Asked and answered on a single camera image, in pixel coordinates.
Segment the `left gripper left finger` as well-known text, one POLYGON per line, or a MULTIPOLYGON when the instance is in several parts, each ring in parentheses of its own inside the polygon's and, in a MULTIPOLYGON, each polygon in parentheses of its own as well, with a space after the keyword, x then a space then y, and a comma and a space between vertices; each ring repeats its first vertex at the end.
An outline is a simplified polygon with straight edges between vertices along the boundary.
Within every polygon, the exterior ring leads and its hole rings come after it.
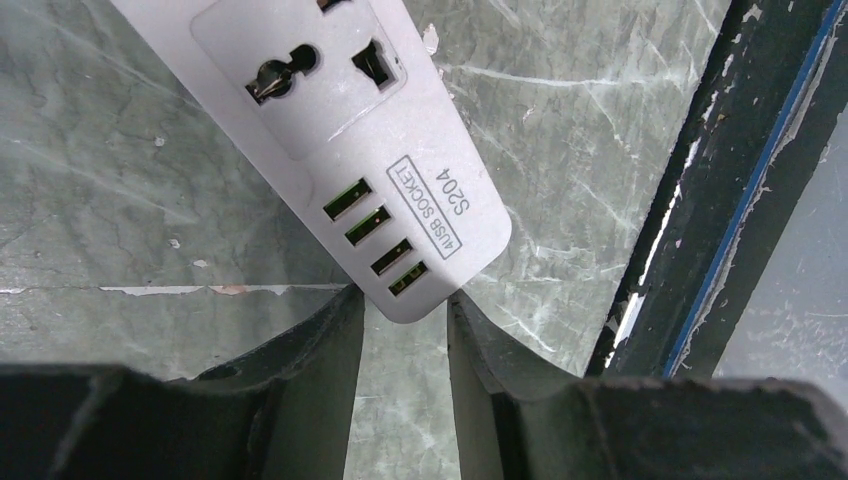
POLYGON ((364 336, 348 286, 192 379, 120 364, 5 363, 5 479, 340 479, 364 336))

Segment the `white power strip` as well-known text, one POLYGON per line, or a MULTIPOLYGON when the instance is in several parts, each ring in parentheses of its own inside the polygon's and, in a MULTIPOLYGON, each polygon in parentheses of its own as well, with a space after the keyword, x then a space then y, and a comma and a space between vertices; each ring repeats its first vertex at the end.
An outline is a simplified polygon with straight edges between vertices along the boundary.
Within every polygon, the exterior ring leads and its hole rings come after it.
POLYGON ((117 10, 381 313, 418 321, 512 223, 400 1, 117 10))

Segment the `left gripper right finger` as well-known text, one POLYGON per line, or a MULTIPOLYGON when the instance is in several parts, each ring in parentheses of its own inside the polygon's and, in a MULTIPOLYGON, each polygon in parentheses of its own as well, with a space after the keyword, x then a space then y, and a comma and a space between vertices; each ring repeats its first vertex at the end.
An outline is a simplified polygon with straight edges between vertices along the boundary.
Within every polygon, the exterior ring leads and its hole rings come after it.
POLYGON ((815 385, 577 377, 447 302, 465 479, 843 479, 847 415, 815 385))

